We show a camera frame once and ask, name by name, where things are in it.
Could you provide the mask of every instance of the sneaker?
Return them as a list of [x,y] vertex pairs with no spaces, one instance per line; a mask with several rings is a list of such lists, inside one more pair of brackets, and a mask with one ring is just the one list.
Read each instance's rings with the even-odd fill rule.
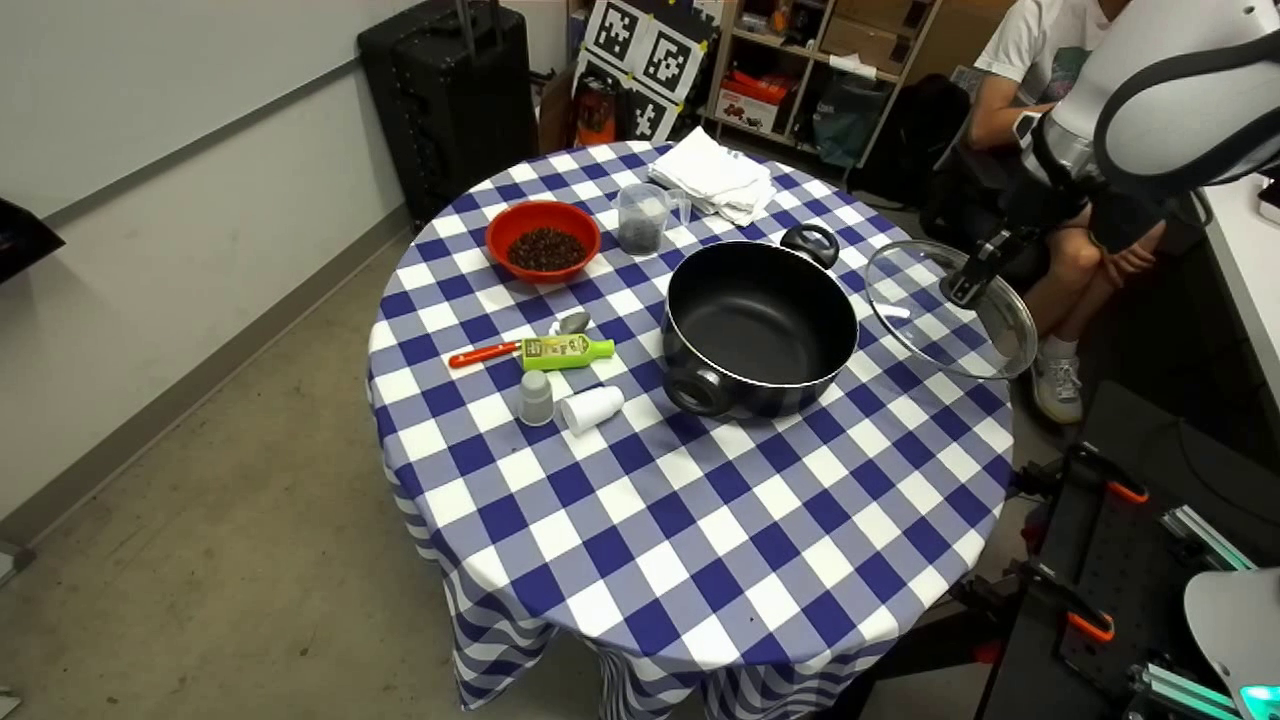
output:
[[1036,405],[1050,420],[1074,425],[1084,419],[1080,401],[1080,361],[1076,357],[1037,357],[1032,363],[1032,388]]

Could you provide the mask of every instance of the concrete floor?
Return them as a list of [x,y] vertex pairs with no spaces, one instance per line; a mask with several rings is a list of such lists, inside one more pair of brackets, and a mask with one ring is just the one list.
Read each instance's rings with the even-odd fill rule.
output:
[[[18,720],[462,717],[440,582],[378,469],[365,345],[390,246],[161,438],[0,588]],[[1052,454],[1019,414],[1015,459]],[[1011,502],[980,562],[1020,552]],[[883,683],[865,717],[969,717],[986,667]],[[561,641],[468,717],[588,719],[599,676]],[[678,720],[700,714],[692,703]]]

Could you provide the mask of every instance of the person's hand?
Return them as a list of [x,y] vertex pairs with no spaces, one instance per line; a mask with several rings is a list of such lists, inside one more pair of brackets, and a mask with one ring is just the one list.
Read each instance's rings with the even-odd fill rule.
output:
[[1120,252],[1103,254],[1102,264],[1107,269],[1111,283],[1116,287],[1124,287],[1125,275],[1149,270],[1156,264],[1156,256],[1135,242]]

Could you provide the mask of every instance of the folded towel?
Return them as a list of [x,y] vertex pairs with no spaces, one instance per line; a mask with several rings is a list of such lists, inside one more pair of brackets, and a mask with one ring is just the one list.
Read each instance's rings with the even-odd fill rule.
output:
[[719,213],[736,225],[760,217],[777,192],[768,168],[719,145],[703,128],[658,158],[649,178],[684,190],[700,210]]

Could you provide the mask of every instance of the red handle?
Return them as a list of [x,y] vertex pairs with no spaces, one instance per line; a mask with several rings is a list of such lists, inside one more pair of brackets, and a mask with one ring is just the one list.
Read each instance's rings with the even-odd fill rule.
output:
[[502,345],[490,345],[489,347],[481,347],[480,350],[471,350],[467,352],[458,352],[453,357],[449,357],[451,368],[466,368],[474,363],[483,363],[492,357],[498,357],[500,355],[508,355],[520,350],[518,342],[504,342]]

